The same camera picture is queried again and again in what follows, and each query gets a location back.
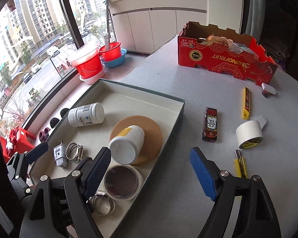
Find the red cardboard box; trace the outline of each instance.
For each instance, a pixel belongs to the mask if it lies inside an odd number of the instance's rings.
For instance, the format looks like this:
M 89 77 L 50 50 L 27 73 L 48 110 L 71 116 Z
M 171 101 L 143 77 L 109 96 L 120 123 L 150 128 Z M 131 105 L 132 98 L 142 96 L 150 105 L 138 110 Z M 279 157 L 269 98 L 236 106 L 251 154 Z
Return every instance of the red cardboard box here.
M 258 55 L 246 51 L 235 53 L 224 44 L 202 44 L 208 36 L 226 37 L 234 43 L 246 45 Z M 212 72 L 228 73 L 241 80 L 252 80 L 256 85 L 269 84 L 277 65 L 266 56 L 265 49 L 256 44 L 252 36 L 237 34 L 233 29 L 220 29 L 216 25 L 200 25 L 189 21 L 178 36 L 178 63 L 182 66 L 207 69 Z

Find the metal hose clamp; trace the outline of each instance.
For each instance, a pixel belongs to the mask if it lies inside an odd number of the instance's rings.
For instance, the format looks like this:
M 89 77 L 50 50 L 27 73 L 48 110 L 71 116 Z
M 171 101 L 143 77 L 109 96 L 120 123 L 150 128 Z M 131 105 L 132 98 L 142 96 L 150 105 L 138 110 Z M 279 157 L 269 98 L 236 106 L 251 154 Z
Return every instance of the metal hose clamp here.
M 69 154 L 70 154 L 70 152 L 72 152 L 72 150 L 75 147 L 76 147 L 76 154 L 73 158 L 70 158 Z M 73 161 L 77 162 L 77 161 L 82 161 L 83 160 L 83 152 L 84 152 L 83 146 L 78 145 L 76 142 L 71 142 L 66 148 L 65 155 L 66 155 L 68 160 L 73 160 Z
M 108 209 L 107 212 L 104 212 L 104 209 L 103 209 L 103 212 L 99 212 L 99 205 L 96 204 L 96 201 L 100 198 L 104 198 L 105 200 L 107 200 L 109 202 L 109 205 L 110 205 L 110 209 Z M 110 214 L 111 212 L 114 211 L 114 208 L 115 208 L 115 203 L 114 201 L 111 199 L 111 197 L 109 197 L 106 192 L 104 191 L 97 191 L 96 194 L 94 196 L 92 196 L 90 198 L 90 201 L 91 201 L 91 204 L 93 205 L 93 208 L 95 210 L 95 213 L 99 216 L 105 216 L 105 215 L 108 215 Z

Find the tape roll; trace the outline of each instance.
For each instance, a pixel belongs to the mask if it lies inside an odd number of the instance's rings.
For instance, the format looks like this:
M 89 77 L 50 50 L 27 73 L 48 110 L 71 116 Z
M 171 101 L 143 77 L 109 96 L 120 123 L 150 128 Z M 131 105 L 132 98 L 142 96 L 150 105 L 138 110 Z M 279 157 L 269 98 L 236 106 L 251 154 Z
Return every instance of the tape roll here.
M 247 121 L 236 129 L 237 144 L 240 149 L 249 149 L 262 142 L 261 126 L 258 121 Z
M 103 178 L 105 191 L 114 200 L 131 200 L 140 191 L 144 179 L 131 165 L 115 164 Z

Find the cork coaster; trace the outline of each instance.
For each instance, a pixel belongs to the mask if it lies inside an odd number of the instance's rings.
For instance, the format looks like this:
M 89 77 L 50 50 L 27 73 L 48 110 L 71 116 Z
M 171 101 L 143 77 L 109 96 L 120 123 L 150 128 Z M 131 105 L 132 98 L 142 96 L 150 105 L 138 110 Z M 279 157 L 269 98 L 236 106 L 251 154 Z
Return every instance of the cork coaster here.
M 109 141 L 117 136 L 119 132 L 131 125 L 141 127 L 145 132 L 145 141 L 139 152 L 138 158 L 131 165 L 140 165 L 153 160 L 160 152 L 162 146 L 162 132 L 154 120 L 142 115 L 129 116 L 118 122 L 112 129 Z

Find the cabinet door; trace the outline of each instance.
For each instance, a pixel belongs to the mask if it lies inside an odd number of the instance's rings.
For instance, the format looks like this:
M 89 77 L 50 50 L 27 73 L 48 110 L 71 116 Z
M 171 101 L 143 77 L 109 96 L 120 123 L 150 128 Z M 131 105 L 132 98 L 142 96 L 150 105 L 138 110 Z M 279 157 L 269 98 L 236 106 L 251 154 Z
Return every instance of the cabinet door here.
M 154 52 L 149 11 L 128 13 L 131 32 L 137 52 Z
M 182 31 L 183 27 L 188 21 L 196 21 L 199 22 L 201 25 L 207 24 L 207 14 L 202 12 L 176 10 L 176 17 L 178 34 Z
M 117 41 L 121 42 L 120 47 L 125 48 L 128 51 L 136 51 L 128 14 L 115 15 L 111 18 L 114 24 Z
M 149 11 L 149 15 L 153 46 L 156 51 L 177 34 L 177 20 L 175 10 L 153 10 Z

